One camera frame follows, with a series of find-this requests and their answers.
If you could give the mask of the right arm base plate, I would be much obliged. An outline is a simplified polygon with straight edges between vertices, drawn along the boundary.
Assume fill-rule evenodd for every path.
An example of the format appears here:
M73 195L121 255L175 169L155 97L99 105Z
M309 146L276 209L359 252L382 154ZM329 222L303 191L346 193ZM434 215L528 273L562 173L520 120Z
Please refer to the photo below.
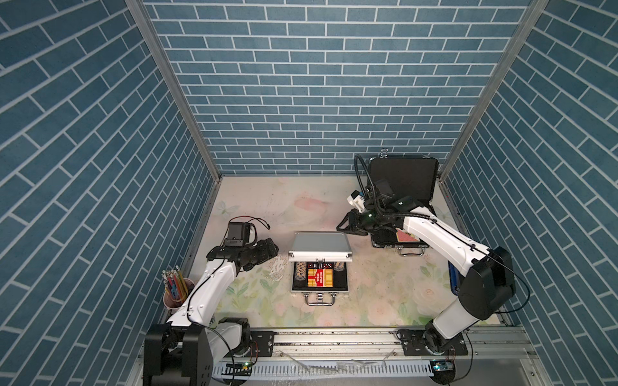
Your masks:
M423 329L399 329L395 331L405 356L461 356L468 355L468 347L462 334L444 339L440 334Z

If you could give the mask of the silver aluminium poker case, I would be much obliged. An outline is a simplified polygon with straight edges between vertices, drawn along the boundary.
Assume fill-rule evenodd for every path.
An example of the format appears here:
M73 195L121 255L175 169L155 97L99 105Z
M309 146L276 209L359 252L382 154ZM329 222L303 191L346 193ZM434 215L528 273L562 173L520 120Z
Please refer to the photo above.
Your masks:
M308 307L332 307L339 294L349 291L348 264L352 262L352 247L344 233L298 232L288 253L293 264L291 292L301 294ZM333 269L336 262L344 262L345 270L334 270L333 288L309 288L307 281L301 284L294 280L296 262L307 262L309 269Z

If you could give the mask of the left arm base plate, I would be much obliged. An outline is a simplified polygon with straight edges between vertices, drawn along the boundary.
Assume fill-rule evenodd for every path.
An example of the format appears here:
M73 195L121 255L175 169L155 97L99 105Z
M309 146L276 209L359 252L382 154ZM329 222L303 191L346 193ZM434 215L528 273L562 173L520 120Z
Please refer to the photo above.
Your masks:
M244 332L241 339L240 355L247 357L272 357L275 345L274 331L250 330Z

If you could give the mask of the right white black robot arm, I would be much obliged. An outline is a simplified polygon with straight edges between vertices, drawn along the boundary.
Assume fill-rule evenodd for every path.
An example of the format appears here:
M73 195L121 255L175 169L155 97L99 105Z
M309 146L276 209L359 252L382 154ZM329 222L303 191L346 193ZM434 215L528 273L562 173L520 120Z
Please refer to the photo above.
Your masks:
M490 249L442 222L426 207L409 213L360 212L354 208L336 230L368 236L386 228L412 234L439 252L455 267L463 281L457 299L425 326L423 339L429 352L447 351L464 330L499 311L517 292L510 253Z

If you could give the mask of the black poker case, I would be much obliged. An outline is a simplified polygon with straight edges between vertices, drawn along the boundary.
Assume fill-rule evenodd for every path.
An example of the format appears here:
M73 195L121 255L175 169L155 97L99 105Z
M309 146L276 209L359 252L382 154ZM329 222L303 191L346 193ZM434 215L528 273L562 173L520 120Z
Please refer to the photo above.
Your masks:
M373 182L386 179L392 187L395 198L410 196L433 211L431 201L435 191L439 161L433 157L418 154L381 156L369 163ZM396 249L402 257L421 257L429 245L418 243L399 243L397 229L380 229L371 236L371 243L377 249Z

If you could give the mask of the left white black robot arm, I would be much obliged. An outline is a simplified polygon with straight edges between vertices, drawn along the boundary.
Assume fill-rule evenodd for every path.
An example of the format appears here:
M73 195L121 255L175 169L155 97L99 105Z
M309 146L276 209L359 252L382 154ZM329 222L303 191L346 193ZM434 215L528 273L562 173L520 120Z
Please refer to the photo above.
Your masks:
M144 385L208 385L218 362L251 347L245 318L211 319L228 287L241 271L277 257L278 246L267 238L241 246L225 242L207 255L201 279L186 301L165 323L146 333L143 351Z

